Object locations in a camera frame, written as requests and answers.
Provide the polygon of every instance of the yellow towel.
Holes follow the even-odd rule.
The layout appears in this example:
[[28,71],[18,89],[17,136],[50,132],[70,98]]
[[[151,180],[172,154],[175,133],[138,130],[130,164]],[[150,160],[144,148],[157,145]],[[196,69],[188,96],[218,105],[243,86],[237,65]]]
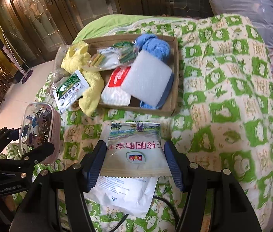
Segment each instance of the yellow towel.
[[83,113],[91,116],[99,104],[100,95],[104,88],[104,81],[99,72],[87,72],[84,70],[81,70],[81,72],[90,88],[83,92],[83,97],[79,99],[79,106]]
[[88,46],[89,45],[83,41],[72,45],[61,63],[61,68],[69,73],[81,70],[82,66],[91,58],[90,54],[87,52]]

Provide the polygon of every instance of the blue cloth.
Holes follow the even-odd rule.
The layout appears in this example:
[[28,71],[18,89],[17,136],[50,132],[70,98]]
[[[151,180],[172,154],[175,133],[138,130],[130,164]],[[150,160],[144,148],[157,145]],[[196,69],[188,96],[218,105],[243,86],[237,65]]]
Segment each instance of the blue cloth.
[[[171,53],[169,44],[166,41],[158,39],[157,36],[153,34],[143,34],[136,39],[135,43],[136,43],[136,46],[139,47],[140,51],[145,50],[163,62],[166,62],[167,58],[169,57]],[[161,108],[164,105],[166,98],[168,97],[170,93],[173,80],[174,80],[174,74],[172,73],[158,105],[153,107],[141,101],[140,107],[147,108],[147,109]]]

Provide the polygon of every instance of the patterned bedspread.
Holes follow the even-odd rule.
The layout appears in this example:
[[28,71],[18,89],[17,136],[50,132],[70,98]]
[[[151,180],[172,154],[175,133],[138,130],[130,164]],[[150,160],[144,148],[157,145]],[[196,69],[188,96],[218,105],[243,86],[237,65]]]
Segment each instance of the patterned bedspread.
[[[273,74],[265,44],[248,18],[219,15],[194,20],[150,18],[111,30],[107,35],[154,33],[178,38],[180,85],[174,117],[98,108],[92,116],[74,104],[61,118],[60,156],[63,170],[95,147],[103,122],[152,121],[161,123],[162,138],[205,169],[229,168],[247,194],[262,228],[273,205]],[[36,100],[55,105],[47,94],[51,75]],[[8,157],[16,152],[10,145]],[[35,175],[44,165],[36,167]],[[181,214],[187,195],[171,177],[160,177],[155,195],[170,201]],[[22,194],[15,195],[21,201]],[[60,211],[68,227],[64,195]],[[118,210],[86,200],[97,232],[109,231],[124,216]],[[170,209],[153,200],[145,219],[128,216],[119,231],[174,231]]]

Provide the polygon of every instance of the blue gripper pad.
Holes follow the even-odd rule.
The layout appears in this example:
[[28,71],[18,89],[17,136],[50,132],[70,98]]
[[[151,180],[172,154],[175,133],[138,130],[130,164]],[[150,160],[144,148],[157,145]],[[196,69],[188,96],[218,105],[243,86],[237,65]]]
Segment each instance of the blue gripper pad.
[[184,191],[185,184],[183,175],[186,175],[187,167],[190,164],[188,158],[186,155],[179,153],[170,140],[164,144],[164,155],[166,157],[166,161],[170,168],[175,185],[181,191]]
[[99,140],[94,151],[89,154],[90,157],[86,160],[86,164],[83,165],[83,176],[87,179],[87,193],[96,185],[106,152],[107,144],[103,140]]

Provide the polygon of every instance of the screw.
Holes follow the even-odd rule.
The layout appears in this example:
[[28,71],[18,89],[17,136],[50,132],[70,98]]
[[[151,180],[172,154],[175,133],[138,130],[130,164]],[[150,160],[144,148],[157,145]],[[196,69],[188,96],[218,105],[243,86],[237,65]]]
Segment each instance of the screw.
[[80,163],[74,163],[73,165],[72,165],[72,167],[74,168],[74,169],[79,169],[80,168]]
[[226,175],[229,175],[229,174],[231,174],[231,171],[228,168],[225,168],[223,170],[223,173],[226,174]]
[[48,170],[47,169],[43,169],[40,173],[41,175],[47,175],[48,174]]
[[190,163],[189,166],[190,166],[191,168],[193,168],[193,169],[197,169],[197,168],[198,168],[198,164],[197,164],[197,163],[194,163],[194,162]]

